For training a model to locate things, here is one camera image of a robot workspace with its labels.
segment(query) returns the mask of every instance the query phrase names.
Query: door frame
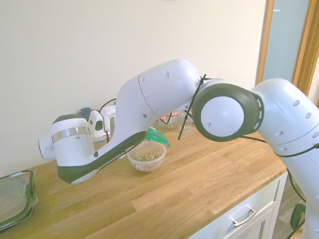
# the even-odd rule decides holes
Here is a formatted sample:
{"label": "door frame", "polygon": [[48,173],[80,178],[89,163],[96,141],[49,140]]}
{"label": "door frame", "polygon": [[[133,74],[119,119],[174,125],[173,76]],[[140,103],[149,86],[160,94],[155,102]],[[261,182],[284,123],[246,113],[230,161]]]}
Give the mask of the door frame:
{"label": "door frame", "polygon": [[[265,8],[264,26],[259,54],[256,85],[263,81],[267,48],[269,42],[271,21],[275,0],[267,0]],[[319,56],[319,2],[311,0],[309,3],[302,40],[296,60],[293,84],[308,95],[310,85]]]}

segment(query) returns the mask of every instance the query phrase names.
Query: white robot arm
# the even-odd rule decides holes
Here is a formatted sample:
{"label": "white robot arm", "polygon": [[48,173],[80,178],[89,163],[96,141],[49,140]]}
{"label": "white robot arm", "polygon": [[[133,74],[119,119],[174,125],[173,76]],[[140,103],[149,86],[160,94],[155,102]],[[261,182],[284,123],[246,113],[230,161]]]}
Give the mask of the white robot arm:
{"label": "white robot arm", "polygon": [[66,115],[39,140],[40,151],[44,158],[56,157],[62,180],[80,183],[142,142],[158,118],[189,102],[196,128],[210,140],[261,134],[307,197],[303,239],[319,238],[319,155],[314,149],[319,143],[319,110],[283,79],[264,81],[248,91],[223,80],[202,83],[188,61],[170,61],[121,87],[113,137],[105,146],[95,151],[86,120]]}

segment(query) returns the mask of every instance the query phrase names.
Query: wooden countertop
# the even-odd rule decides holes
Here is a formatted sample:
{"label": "wooden countertop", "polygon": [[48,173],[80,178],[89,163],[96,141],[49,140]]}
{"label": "wooden countertop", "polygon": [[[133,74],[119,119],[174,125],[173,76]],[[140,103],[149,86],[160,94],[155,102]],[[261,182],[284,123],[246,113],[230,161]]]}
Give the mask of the wooden countertop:
{"label": "wooden countertop", "polygon": [[0,238],[187,238],[286,172],[262,142],[213,142],[194,128],[180,141],[178,131],[166,136],[172,148],[153,173],[125,157],[70,185],[58,178],[55,161],[32,168],[39,203]]}

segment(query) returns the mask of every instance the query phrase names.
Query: glass food container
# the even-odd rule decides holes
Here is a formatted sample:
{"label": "glass food container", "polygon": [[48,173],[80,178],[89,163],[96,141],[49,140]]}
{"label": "glass food container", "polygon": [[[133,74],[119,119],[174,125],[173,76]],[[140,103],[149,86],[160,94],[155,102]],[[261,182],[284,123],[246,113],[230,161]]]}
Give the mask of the glass food container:
{"label": "glass food container", "polygon": [[0,231],[30,217],[37,203],[33,171],[0,178]]}

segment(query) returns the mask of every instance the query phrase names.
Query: power cord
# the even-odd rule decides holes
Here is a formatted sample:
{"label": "power cord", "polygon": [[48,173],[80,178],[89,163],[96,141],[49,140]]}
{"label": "power cord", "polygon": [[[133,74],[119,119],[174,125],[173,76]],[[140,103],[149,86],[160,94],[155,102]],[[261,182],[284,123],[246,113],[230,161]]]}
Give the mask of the power cord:
{"label": "power cord", "polygon": [[116,100],[116,98],[111,99],[110,101],[107,101],[104,105],[102,105],[102,107],[100,108],[100,111],[99,111],[99,112],[101,112],[101,110],[104,108],[104,106],[106,106],[108,103],[110,103],[110,102],[112,102],[112,101],[114,101],[114,100]]}

